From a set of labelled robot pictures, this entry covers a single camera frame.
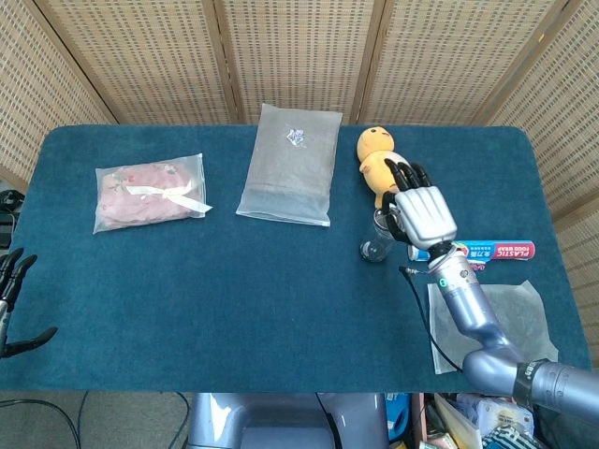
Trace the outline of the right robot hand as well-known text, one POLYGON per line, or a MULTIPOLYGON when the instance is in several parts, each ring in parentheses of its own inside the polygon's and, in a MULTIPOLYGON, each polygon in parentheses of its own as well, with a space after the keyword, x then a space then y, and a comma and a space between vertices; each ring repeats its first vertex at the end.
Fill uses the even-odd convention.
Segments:
POLYGON ((429 251, 436 245, 450 245, 457 234, 457 225, 438 187, 431 183, 427 171, 418 164, 386 164, 399 188, 398 193, 383 194, 381 211, 393 238, 429 251), (397 222, 388 214, 389 207, 401 212, 397 222))

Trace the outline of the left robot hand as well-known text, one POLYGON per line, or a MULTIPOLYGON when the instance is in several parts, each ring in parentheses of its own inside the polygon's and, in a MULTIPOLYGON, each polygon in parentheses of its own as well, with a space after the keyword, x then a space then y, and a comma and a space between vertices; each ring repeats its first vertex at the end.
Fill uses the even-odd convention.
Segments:
POLYGON ((21 292, 24 277, 37 261, 36 254, 22 259, 23 252, 23 248, 17 248, 11 253, 0 256, 0 359, 10 358, 41 347, 49 342, 58 330, 56 326, 51 326, 30 340, 13 342, 7 340, 11 314, 21 292))

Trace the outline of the tall clear glass cup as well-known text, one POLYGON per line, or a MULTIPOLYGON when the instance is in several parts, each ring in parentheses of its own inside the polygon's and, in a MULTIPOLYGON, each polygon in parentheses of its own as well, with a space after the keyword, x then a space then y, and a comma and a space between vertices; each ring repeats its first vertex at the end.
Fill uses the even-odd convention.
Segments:
POLYGON ((367 262, 383 262, 394 242, 395 239, 387 227, 385 214, 380 209, 376 209, 366 235, 359 245, 361 257, 367 262))

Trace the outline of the dark equipment on floor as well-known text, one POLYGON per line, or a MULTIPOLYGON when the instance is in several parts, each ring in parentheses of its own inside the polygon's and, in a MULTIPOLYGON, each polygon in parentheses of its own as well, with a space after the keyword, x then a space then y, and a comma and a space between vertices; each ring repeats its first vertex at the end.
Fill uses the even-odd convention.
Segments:
POLYGON ((19 221, 25 196, 17 190, 0 192, 0 250, 7 250, 19 221))

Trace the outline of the yellow plush duck toy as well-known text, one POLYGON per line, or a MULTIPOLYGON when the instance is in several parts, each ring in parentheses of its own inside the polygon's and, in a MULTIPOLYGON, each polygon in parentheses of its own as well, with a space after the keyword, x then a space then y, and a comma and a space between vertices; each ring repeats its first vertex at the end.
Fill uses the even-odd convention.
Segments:
POLYGON ((386 160, 405 164, 407 160, 395 152, 392 135, 381 126, 370 127, 360 134, 357 156, 360 162, 359 172, 375 194, 374 206, 381 209, 385 192, 399 192, 386 160))

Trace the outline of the plastic food wrap box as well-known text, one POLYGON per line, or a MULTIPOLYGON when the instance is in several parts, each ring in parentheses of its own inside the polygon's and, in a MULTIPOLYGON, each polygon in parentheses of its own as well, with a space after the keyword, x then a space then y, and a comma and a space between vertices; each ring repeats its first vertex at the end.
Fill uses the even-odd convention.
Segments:
POLYGON ((480 263, 491 260, 531 260, 536 251, 531 240, 456 240, 453 244, 469 261, 480 263))

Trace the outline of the flat empty frosted bag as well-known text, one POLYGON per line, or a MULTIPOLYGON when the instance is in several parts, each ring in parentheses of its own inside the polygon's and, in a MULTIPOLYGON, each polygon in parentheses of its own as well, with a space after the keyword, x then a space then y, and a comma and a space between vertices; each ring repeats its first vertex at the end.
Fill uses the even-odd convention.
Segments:
MULTIPOLYGON (((481 286, 505 335, 516 344, 527 360, 547 359, 556 362, 559 351, 548 333, 544 304, 533 285, 483 284, 481 286)), ((434 372, 453 372, 451 363, 461 365, 463 358, 481 344, 462 335, 442 297, 439 287, 428 285, 431 334, 438 347, 431 348, 434 372)))

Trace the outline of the frosted bag with grey cloth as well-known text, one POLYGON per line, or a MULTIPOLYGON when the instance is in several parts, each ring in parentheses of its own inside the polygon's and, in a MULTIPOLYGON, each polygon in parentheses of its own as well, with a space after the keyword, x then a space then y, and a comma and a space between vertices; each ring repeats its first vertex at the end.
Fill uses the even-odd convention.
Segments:
POLYGON ((329 193, 343 115, 261 105, 255 146, 236 213, 330 226, 329 193))

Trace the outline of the frosted bag with pink clothes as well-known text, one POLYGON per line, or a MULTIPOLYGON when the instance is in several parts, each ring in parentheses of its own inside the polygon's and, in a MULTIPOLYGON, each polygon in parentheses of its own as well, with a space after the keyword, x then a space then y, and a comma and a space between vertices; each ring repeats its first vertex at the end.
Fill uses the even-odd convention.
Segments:
POLYGON ((94 232, 203 218, 206 200, 203 155, 95 171, 94 232))

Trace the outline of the woven rattan folding screen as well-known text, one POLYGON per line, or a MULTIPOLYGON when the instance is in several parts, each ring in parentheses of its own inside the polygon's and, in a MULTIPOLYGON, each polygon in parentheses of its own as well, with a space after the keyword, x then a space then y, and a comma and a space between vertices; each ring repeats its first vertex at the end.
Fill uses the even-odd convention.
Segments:
POLYGON ((525 131, 599 368, 599 0, 0 0, 0 189, 75 123, 525 131))

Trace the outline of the blue plastic package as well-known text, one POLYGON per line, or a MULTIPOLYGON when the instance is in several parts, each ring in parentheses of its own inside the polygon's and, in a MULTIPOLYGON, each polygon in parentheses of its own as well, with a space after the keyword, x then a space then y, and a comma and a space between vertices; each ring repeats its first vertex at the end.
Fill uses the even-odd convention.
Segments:
POLYGON ((390 442, 397 441, 406 430, 410 418, 411 395, 386 393, 387 433, 390 442))

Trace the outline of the white folder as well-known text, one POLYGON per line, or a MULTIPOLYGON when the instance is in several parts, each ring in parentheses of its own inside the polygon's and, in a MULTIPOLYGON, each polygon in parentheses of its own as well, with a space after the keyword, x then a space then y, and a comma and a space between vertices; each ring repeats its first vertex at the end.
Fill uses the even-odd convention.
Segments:
POLYGON ((480 430, 447 399, 434 394, 435 407, 459 449, 483 449, 480 430))

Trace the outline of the blue plush table cloth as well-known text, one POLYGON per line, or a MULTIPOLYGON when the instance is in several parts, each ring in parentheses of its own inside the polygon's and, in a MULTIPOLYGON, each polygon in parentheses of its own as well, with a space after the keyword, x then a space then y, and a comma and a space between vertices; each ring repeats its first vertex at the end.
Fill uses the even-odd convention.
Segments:
POLYGON ((358 126, 338 136, 330 226, 237 214, 251 125, 72 125, 44 139, 13 243, 37 256, 8 335, 46 345, 0 360, 0 390, 461 392, 438 375, 406 250, 379 264, 359 244, 373 194, 358 126), (201 153, 202 219, 95 233, 99 167, 201 153))

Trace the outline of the grey robot torso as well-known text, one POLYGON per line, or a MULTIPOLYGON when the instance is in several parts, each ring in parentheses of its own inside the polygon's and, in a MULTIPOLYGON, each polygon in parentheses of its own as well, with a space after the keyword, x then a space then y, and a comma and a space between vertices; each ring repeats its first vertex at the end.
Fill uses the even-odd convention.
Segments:
POLYGON ((185 449, 241 449, 250 427, 322 427, 334 449, 388 449, 382 393, 196 393, 185 449))

